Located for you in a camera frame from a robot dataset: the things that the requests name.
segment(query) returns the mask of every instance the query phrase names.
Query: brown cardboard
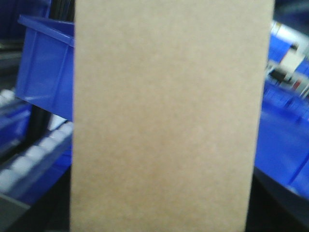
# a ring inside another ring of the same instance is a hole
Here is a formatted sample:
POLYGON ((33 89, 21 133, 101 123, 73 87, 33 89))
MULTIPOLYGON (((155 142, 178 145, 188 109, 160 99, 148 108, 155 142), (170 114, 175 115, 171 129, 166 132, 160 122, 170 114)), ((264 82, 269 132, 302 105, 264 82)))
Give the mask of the brown cardboard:
POLYGON ((243 231, 272 4, 77 1, 71 231, 243 231))

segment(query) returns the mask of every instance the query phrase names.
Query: blue plastic bin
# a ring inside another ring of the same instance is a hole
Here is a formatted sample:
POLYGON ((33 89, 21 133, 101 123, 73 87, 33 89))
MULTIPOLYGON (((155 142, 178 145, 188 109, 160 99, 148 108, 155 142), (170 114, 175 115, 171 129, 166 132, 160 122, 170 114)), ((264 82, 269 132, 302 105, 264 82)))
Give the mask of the blue plastic bin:
POLYGON ((23 39, 26 28, 18 24, 20 14, 48 17, 51 0, 0 0, 0 39, 23 39))
POLYGON ((72 121, 74 24, 20 16, 27 26, 16 96, 72 121))
POLYGON ((0 151, 14 140, 26 135, 31 114, 30 104, 21 104, 0 115, 0 151))

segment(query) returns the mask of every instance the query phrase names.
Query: storage bin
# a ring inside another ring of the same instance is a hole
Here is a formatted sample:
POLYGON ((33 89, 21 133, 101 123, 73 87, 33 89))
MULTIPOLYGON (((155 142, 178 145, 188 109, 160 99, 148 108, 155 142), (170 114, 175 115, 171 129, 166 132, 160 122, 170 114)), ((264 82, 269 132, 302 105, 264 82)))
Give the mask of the storage bin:
POLYGON ((20 16, 27 27, 16 96, 72 121, 74 24, 20 16))
POLYGON ((30 114, 31 105, 21 104, 0 115, 0 151, 26 135, 30 114))
POLYGON ((23 39, 26 28, 18 24, 20 14, 48 17, 51 0, 0 0, 0 39, 23 39))

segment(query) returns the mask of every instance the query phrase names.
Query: white roller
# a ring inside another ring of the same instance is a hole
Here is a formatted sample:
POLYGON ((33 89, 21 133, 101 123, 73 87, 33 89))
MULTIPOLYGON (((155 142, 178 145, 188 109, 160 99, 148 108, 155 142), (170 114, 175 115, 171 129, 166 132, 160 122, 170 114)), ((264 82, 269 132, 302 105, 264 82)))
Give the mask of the white roller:
POLYGON ((47 154, 47 151, 44 150, 42 147, 32 146, 26 151, 25 157, 28 157, 29 159, 33 160, 35 163, 38 163, 44 158, 46 154, 47 154))
POLYGON ((31 169, 34 167, 35 162, 27 157, 18 157, 11 165, 11 170, 20 174, 27 175, 31 169))
POLYGON ((8 100, 4 96, 0 95, 0 106, 5 105, 7 103, 8 100))
POLYGON ((20 178, 21 176, 16 172, 9 169, 4 169, 0 172, 0 192, 9 192, 20 178))
POLYGON ((45 149, 48 153, 53 151, 57 145, 58 145, 57 141, 52 138, 44 138, 39 143, 39 146, 45 149))
POLYGON ((3 89, 0 95, 5 97, 9 101, 14 100, 15 98, 15 93, 9 89, 3 89))
POLYGON ((50 138, 56 140, 58 143, 61 143, 63 140, 65 140, 67 136, 68 135, 65 132, 60 130, 55 130, 49 135, 50 138))
POLYGON ((59 131, 62 131, 64 133, 66 133, 67 135, 72 134, 73 132, 73 124, 63 124, 60 128, 59 131))

